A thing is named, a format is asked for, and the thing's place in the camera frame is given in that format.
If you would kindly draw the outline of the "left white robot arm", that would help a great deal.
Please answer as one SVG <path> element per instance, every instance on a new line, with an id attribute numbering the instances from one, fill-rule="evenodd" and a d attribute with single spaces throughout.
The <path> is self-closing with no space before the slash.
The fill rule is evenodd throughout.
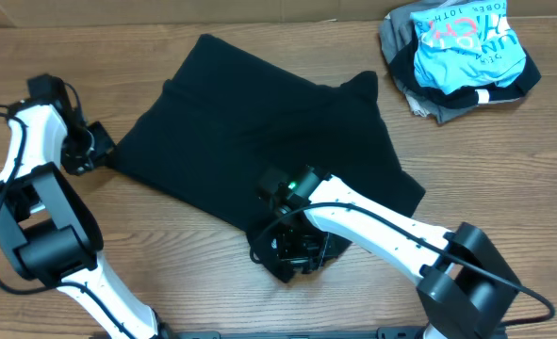
<path id="1" fill-rule="evenodd" d="M 11 132 L 0 172 L 0 289 L 16 296 L 57 290 L 106 338 L 172 338 L 111 267 L 96 219 L 66 179 L 103 166 L 112 138 L 85 119 L 76 90 L 61 78 L 45 73 L 27 87 L 27 98 L 0 105 Z"/>

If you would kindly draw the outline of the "black t-shirt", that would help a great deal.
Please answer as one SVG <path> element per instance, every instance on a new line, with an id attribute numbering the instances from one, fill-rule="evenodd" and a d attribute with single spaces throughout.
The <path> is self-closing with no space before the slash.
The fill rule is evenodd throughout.
<path id="1" fill-rule="evenodd" d="M 264 234 L 274 218 L 258 196 L 267 170 L 318 167 L 405 216 L 424 196 L 401 168 L 377 100 L 373 71 L 317 85 L 202 35 L 108 164 L 244 231 L 261 264 L 287 282 L 294 268 Z"/>

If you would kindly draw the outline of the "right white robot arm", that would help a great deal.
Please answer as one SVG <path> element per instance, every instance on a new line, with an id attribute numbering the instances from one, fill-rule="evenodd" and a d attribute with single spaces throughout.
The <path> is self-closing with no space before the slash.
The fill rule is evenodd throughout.
<path id="1" fill-rule="evenodd" d="M 428 318 L 418 337 L 505 337 L 502 319 L 519 279 L 481 229 L 462 223 L 452 232 L 413 220 L 312 167 L 296 176 L 268 169 L 258 194 L 278 217 L 262 235 L 280 262 L 316 269 L 332 239 L 344 238 L 415 285 Z"/>

